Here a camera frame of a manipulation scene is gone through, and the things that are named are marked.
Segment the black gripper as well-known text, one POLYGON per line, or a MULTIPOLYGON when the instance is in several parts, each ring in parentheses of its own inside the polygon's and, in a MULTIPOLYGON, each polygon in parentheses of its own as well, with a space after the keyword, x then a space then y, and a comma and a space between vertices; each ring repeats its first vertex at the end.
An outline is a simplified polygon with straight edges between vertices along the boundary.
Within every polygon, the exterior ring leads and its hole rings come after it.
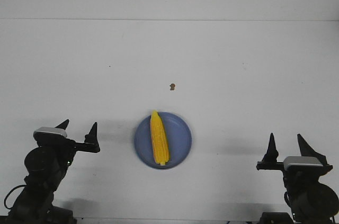
MULTIPOLYGON (((63 129, 66 130, 69 125, 69 119, 66 119, 59 125, 57 125, 56 129, 63 129)), ((73 140, 69 141, 68 144, 70 145, 73 151, 83 151, 88 153, 99 153, 100 147, 97 140, 97 122, 95 122, 89 133, 85 135, 85 141, 83 143, 75 142, 73 140)))
POLYGON ((256 169, 281 171, 290 174, 302 172, 314 176, 323 176, 333 169, 332 165, 328 165, 326 156, 316 152, 301 134, 297 134, 297 140, 301 155, 304 157, 315 157, 321 164, 285 165, 283 162, 277 162, 279 152, 276 149, 274 134, 271 132, 267 151, 262 158, 262 162, 257 162, 256 169))

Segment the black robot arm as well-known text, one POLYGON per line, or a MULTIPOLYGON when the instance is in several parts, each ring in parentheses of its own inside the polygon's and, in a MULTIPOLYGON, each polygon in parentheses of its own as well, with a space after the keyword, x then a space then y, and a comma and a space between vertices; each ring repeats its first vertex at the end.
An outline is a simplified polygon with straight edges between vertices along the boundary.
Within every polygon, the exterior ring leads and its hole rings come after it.
POLYGON ((284 201, 287 212, 263 212, 259 223, 335 223, 338 214, 338 195, 329 186, 319 182, 321 176, 333 169, 326 156, 315 151, 302 135, 297 135, 300 155, 278 161, 274 134, 257 170, 281 171, 286 189, 284 201))
POLYGON ((53 205, 54 193, 66 176, 78 151, 99 153, 97 123, 94 123, 84 142, 69 139, 66 129, 69 120, 56 127, 40 127, 33 132, 37 148, 24 160, 28 175, 19 187, 22 192, 1 223, 77 223, 72 210, 53 205))

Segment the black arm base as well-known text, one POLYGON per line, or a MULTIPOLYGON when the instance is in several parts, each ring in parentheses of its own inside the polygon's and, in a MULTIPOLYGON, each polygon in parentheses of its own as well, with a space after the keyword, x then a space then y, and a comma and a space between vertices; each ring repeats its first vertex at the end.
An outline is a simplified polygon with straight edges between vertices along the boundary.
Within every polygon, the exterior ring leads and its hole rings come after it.
POLYGON ((294 224, 286 212, 263 212, 259 224, 294 224))

